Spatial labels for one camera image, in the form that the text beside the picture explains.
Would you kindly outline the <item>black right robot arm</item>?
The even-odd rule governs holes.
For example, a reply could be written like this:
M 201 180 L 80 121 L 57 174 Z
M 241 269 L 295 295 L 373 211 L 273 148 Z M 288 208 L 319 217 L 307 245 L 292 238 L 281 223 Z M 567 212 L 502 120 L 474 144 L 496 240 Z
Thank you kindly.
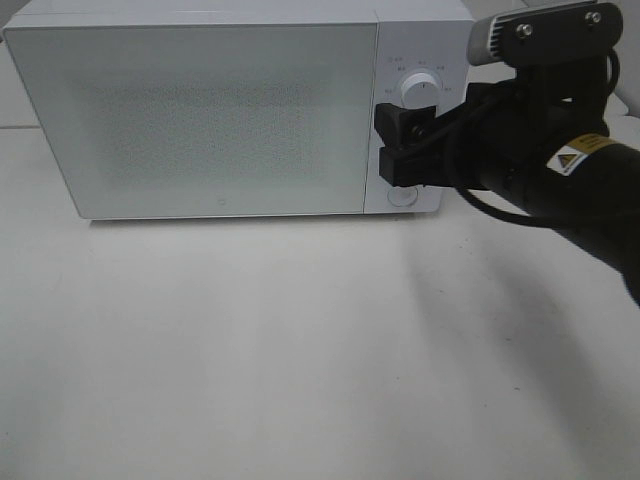
M 493 219 L 553 230 L 617 270 L 637 300 L 638 150 L 606 138 L 562 174 L 558 154 L 606 126 L 570 125 L 567 109 L 550 107 L 549 124 L 536 129 L 526 101 L 502 81 L 470 84 L 465 102 L 442 115 L 377 104 L 380 177 L 393 187 L 450 187 Z

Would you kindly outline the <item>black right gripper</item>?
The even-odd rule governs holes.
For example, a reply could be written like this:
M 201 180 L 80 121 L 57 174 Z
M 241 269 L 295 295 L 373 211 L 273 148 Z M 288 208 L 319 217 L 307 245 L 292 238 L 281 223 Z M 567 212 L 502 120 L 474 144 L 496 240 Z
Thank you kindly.
M 463 106 L 439 118 L 445 131 L 430 147 L 437 107 L 375 106 L 378 174 L 392 187 L 459 186 L 506 200 L 568 200 L 575 181 L 547 166 L 575 132 L 575 95 L 517 82 L 473 83 Z

